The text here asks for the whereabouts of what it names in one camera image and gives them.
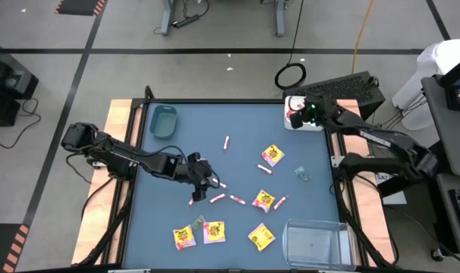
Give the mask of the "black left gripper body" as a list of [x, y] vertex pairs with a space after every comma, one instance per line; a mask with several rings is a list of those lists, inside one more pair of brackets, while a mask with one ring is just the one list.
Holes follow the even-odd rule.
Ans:
[[191, 153], [187, 161], [178, 166], [178, 181], [194, 186], [191, 194], [193, 201], [204, 200], [209, 188], [217, 188], [217, 184], [212, 180], [213, 175], [209, 162], [203, 159], [199, 152]]

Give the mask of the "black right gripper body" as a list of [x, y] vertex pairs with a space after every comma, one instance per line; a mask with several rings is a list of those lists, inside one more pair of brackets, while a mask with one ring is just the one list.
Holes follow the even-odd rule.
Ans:
[[300, 108], [290, 110], [290, 123], [293, 129], [298, 129], [304, 123], [310, 123], [314, 126], [320, 126], [325, 121], [325, 117], [333, 113], [335, 103], [333, 100], [322, 95], [306, 96], [301, 103]]

